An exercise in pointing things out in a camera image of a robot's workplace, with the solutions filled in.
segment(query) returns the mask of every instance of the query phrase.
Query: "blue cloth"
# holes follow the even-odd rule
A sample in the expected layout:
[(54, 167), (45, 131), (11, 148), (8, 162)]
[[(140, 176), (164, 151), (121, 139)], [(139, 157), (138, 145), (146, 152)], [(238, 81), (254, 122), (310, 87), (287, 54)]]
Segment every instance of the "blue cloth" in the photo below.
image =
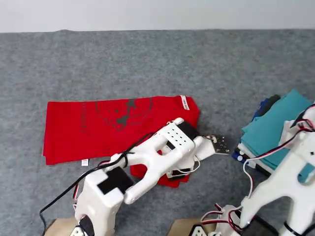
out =
[[(284, 121), (293, 120), (305, 110), (311, 102), (296, 90), (277, 101), (271, 109), (262, 117), (255, 117), (253, 121), (245, 126), (241, 142), (256, 156), (278, 146)], [(261, 159), (261, 161), (272, 169), (281, 163), (289, 152), (284, 148), (278, 152)], [(304, 182), (308, 174), (313, 170), (312, 165), (307, 165), (300, 173), (299, 181)]]

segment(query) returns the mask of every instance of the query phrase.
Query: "red and white wire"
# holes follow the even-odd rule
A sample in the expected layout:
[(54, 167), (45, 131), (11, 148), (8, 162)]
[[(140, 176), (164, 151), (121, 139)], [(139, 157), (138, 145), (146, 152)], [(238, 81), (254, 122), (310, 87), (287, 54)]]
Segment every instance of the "red and white wire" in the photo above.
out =
[(209, 212), (205, 213), (205, 214), (201, 217), (200, 222), (203, 223), (203, 221), (208, 221), (208, 220), (205, 220), (205, 218), (206, 218), (208, 215), (211, 215), (211, 214), (222, 215), (223, 212), (222, 212), (222, 211), (216, 211), (216, 210), (209, 211)]

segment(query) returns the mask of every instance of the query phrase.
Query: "white wall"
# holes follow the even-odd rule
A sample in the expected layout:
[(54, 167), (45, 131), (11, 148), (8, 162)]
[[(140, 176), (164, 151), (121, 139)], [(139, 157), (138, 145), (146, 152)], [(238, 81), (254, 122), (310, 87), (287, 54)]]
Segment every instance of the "white wall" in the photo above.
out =
[(315, 0), (0, 0), (0, 32), (315, 28)]

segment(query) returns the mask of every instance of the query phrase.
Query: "wire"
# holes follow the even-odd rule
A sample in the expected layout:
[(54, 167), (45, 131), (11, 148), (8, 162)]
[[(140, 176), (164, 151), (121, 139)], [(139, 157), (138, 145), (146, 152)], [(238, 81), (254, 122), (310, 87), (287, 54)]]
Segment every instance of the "wire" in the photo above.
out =
[(311, 231), (313, 231), (315, 229), (315, 223), (313, 223), (312, 225), (310, 225), (305, 231), (304, 233), (302, 233), (302, 236), (306, 236), (308, 235)]
[(216, 210), (209, 211), (209, 212), (205, 213), (205, 214), (201, 217), (200, 222), (202, 223), (202, 222), (205, 220), (205, 218), (206, 218), (208, 215), (211, 215), (211, 214), (222, 215), (223, 212), (222, 212), (222, 211), (216, 211)]
[(200, 167), (200, 165), (201, 165), (200, 159), (199, 159), (196, 155), (195, 155), (195, 157), (196, 157), (197, 162), (198, 162), (198, 166), (197, 166), (195, 169), (193, 169), (192, 171), (181, 171), (181, 170), (179, 170), (179, 169), (176, 169), (176, 171), (178, 171), (178, 172), (180, 172), (180, 173), (183, 173), (184, 175), (194, 173), (196, 170), (199, 169), (199, 167)]
[(203, 225), (216, 224), (216, 223), (226, 223), (226, 224), (228, 224), (228, 221), (227, 220), (213, 219), (213, 220), (205, 220), (205, 221), (202, 222)]
[(63, 191), (61, 194), (59, 194), (54, 200), (52, 200), (49, 204), (47, 204), (42, 210), (39, 211), (39, 216), (44, 224), (44, 231), (42, 233), (42, 236), (45, 235), (46, 233), (46, 229), (47, 229), (47, 223), (46, 220), (43, 216), (43, 212), (45, 210), (47, 210), (49, 207), (51, 207), (54, 203), (56, 203), (56, 201), (58, 201), (60, 198), (62, 198), (67, 192), (69, 192), (73, 187), (75, 187), (85, 176), (87, 176), (88, 174), (94, 172), (94, 171), (98, 171), (98, 170), (102, 170), (105, 169), (107, 167), (116, 165), (117, 163), (120, 162), (121, 159), (125, 158), (125, 166), (128, 163), (127, 160), (127, 154), (130, 154), (130, 150), (133, 149), (135, 146), (137, 146), (139, 143), (141, 143), (143, 140), (145, 140), (147, 137), (151, 137), (155, 134), (155, 132), (152, 133), (148, 133), (146, 135), (144, 135), (141, 139), (139, 139), (136, 143), (134, 143), (133, 145), (131, 145), (126, 151), (122, 152), (122, 154), (118, 157), (117, 160), (104, 164), (104, 165), (98, 165), (97, 167), (94, 167), (86, 172), (84, 172), (72, 185), (70, 185), (65, 191)]
[(299, 122), (305, 122), (309, 126), (310, 129), (315, 131), (314, 124), (313, 124), (313, 122), (311, 120), (309, 120), (309, 119), (300, 119), (300, 120), (297, 121), (297, 123), (299, 123)]

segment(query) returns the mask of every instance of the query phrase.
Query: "black cable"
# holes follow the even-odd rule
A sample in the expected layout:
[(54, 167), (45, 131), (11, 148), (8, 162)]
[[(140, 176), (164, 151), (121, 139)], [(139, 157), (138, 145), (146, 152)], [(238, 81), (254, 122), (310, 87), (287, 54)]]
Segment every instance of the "black cable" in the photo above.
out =
[(312, 225), (310, 225), (305, 231), (304, 233), (302, 233), (302, 236), (306, 236), (308, 235), (311, 231), (313, 231), (315, 229), (315, 223), (313, 223)]
[(105, 169), (107, 167), (110, 167), (110, 166), (113, 166), (113, 165), (116, 165), (118, 162), (120, 162), (120, 160), (122, 158), (125, 158), (125, 167), (126, 167), (126, 164), (128, 164), (127, 162), (127, 154), (131, 154), (132, 152), (130, 152), (131, 149), (133, 149), (135, 146), (137, 146), (138, 144), (140, 144), (142, 141), (144, 141), (147, 137), (151, 137), (155, 134), (155, 132), (151, 132), (151, 133), (148, 133), (146, 134), (145, 136), (143, 136), (141, 139), (139, 139), (136, 143), (134, 143), (133, 145), (131, 145), (127, 150), (125, 150), (124, 152), (122, 152), (122, 154), (120, 155), (120, 157), (116, 160), (116, 161), (113, 161), (113, 162), (110, 162), (110, 163), (107, 163), (107, 164), (103, 164), (103, 165), (98, 165), (97, 167), (94, 167), (88, 171), (86, 171), (85, 173), (83, 173), (72, 185), (70, 185), (65, 191), (63, 191), (60, 195), (58, 195), (53, 201), (51, 201), (49, 204), (47, 204), (42, 210), (39, 211), (39, 216), (41, 218), (41, 220), (43, 221), (43, 224), (44, 224), (44, 231), (42, 233), (42, 236), (45, 235), (46, 233), (46, 229), (47, 229), (47, 223), (46, 223), (46, 220), (43, 216), (43, 212), (45, 210), (47, 210), (49, 207), (51, 207), (54, 203), (56, 203), (56, 201), (58, 201), (60, 198), (62, 198), (67, 192), (69, 192), (74, 186), (76, 186), (85, 176), (87, 176), (88, 174), (94, 172), (94, 171), (98, 171), (98, 170), (101, 170), (101, 169)]

